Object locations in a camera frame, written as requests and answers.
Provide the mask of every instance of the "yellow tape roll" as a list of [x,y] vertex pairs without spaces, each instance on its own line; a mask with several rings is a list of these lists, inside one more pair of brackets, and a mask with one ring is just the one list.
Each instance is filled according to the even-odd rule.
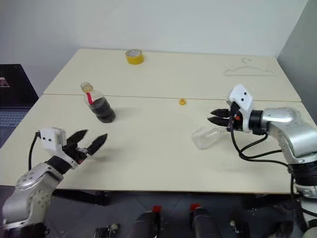
[[143,54],[141,50],[131,49],[125,53],[129,64],[140,64],[143,62]]

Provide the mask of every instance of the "table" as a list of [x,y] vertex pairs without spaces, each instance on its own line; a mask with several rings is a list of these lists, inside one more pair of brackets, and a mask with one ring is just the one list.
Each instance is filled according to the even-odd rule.
[[143,52],[130,65],[125,51],[80,49],[45,94],[82,95],[90,82],[108,96],[225,100],[242,83],[260,101],[301,99],[274,57]]
[[[209,112],[226,108],[222,100],[107,97],[117,118],[113,123],[98,121],[82,95],[43,95],[13,132],[0,154],[0,184],[15,185],[27,171],[27,158],[35,131],[60,127],[68,136],[89,129],[80,146],[108,133],[108,140],[94,159],[87,159],[68,172],[58,188],[134,191],[208,191],[289,193],[290,176],[280,165],[241,160],[229,134],[207,150],[198,150],[191,140],[207,121]],[[258,110],[290,106],[301,112],[303,120],[315,126],[300,102],[255,101]],[[236,133],[240,146],[258,137]],[[270,138],[248,154],[278,149]],[[49,158],[38,141],[33,165]],[[284,161],[282,154],[266,157]]]

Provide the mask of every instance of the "plastic bottle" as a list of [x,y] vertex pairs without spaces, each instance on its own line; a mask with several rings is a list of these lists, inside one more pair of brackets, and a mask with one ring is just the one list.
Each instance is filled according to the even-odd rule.
[[85,93],[86,104],[96,114],[96,117],[103,123],[112,122],[115,114],[103,94],[94,90],[90,83],[82,83],[80,86]]
[[202,127],[192,134],[192,139],[194,144],[203,150],[215,144],[226,133],[228,133],[226,127]]

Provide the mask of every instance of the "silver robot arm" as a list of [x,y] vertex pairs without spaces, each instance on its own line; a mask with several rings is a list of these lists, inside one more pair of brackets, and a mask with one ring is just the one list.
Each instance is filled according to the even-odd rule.
[[304,237],[317,237],[317,130],[304,124],[292,108],[253,109],[253,98],[243,85],[237,85],[228,97],[230,109],[211,112],[214,124],[234,130],[271,135],[283,152],[295,187],[301,196],[305,221],[310,228]]
[[93,155],[106,141],[107,134],[99,136],[88,148],[78,148],[77,143],[86,132],[76,132],[66,140],[62,129],[40,130],[38,135],[42,145],[52,157],[36,165],[17,181],[12,196],[2,208],[5,238],[45,237],[47,210],[52,193],[63,180],[63,174],[75,169],[87,158],[87,154]]

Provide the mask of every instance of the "red bottle label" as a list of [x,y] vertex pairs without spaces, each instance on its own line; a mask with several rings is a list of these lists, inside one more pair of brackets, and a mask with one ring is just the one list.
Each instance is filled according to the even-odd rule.
[[88,103],[89,103],[90,105],[92,105],[94,102],[93,102],[93,99],[91,98],[90,93],[86,93],[86,94],[87,94],[87,98],[88,98]]

